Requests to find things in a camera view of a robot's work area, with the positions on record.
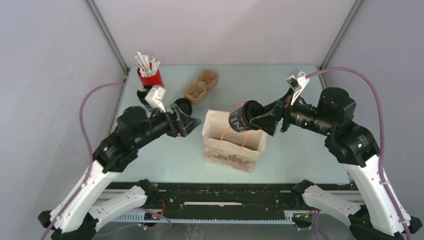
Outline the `black paper coffee cup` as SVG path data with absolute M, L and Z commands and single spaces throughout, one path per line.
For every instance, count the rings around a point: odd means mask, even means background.
M 246 119 L 245 102 L 238 109 L 232 111 L 228 117 L 228 123 L 231 129 L 238 133 L 252 130 L 249 121 Z

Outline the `beige paper bag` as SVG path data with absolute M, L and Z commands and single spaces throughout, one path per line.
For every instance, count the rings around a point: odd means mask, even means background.
M 267 134 L 262 130 L 234 131 L 230 113 L 209 109 L 202 129 L 205 160 L 222 167 L 252 173 L 266 149 Z

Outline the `black plastic cup lid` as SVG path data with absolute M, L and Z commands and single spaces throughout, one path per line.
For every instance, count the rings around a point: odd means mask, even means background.
M 249 100 L 243 105 L 242 116 L 246 125 L 246 130 L 258 130 L 259 128 L 251 124 L 251 120 L 265 113 L 264 107 L 255 100 Z

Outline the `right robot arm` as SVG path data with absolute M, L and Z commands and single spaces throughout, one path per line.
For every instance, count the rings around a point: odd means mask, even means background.
M 318 105 L 302 98 L 291 101 L 293 91 L 263 106 L 250 100 L 242 108 L 253 130 L 274 135 L 279 122 L 281 132 L 289 126 L 324 135 L 324 146 L 351 175 L 364 203 L 349 202 L 325 192 L 318 185 L 303 180 L 292 188 L 291 204 L 319 209 L 349 227 L 357 240 L 400 240 L 403 234 L 416 233 L 422 226 L 419 218 L 406 212 L 397 214 L 381 177 L 379 158 L 383 152 L 373 134 L 353 121 L 356 102 L 341 88 L 324 89 Z

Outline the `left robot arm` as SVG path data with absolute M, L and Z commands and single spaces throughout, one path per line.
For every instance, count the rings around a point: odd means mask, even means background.
M 187 115 L 177 104 L 172 104 L 169 111 L 150 116 L 140 106 L 125 109 L 114 131 L 96 150 L 89 151 L 91 160 L 73 191 L 55 209 L 39 214 L 46 233 L 53 240 L 91 240 L 105 224 L 123 213 L 156 206 L 159 191 L 147 179 L 104 203 L 96 204 L 96 200 L 138 157 L 141 148 L 163 135 L 186 137 L 200 124 L 199 118 Z

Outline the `stack of black lids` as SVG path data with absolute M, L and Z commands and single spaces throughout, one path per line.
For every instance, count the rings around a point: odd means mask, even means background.
M 193 113 L 192 103 L 186 98 L 179 98 L 174 102 L 179 109 L 188 116 Z

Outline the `brown pulp cup carrier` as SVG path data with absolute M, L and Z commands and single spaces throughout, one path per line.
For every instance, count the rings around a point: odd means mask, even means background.
M 197 75 L 196 80 L 188 84 L 184 90 L 184 98 L 192 104 L 201 103 L 219 82 L 219 74 L 212 69 L 203 69 Z

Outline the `red cylindrical holder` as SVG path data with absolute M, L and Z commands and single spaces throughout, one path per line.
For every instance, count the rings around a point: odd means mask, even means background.
M 155 86 L 155 85 L 160 85 L 162 87 L 165 87 L 164 82 L 162 80 L 162 76 L 161 76 L 161 72 L 158 69 L 157 73 L 153 76 L 149 76 L 149 77 L 143 77 L 141 75 L 141 68 L 138 67 L 137 68 L 137 75 L 142 83 L 143 86 L 148 85 L 148 86 Z

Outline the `stack of black cups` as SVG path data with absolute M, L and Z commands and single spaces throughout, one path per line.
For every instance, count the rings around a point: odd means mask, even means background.
M 145 97 L 148 95 L 150 90 L 152 89 L 152 85 L 144 85 L 142 88 L 136 91 L 136 95 L 140 101 L 140 103 L 146 108 L 150 108 L 150 104 L 146 101 Z

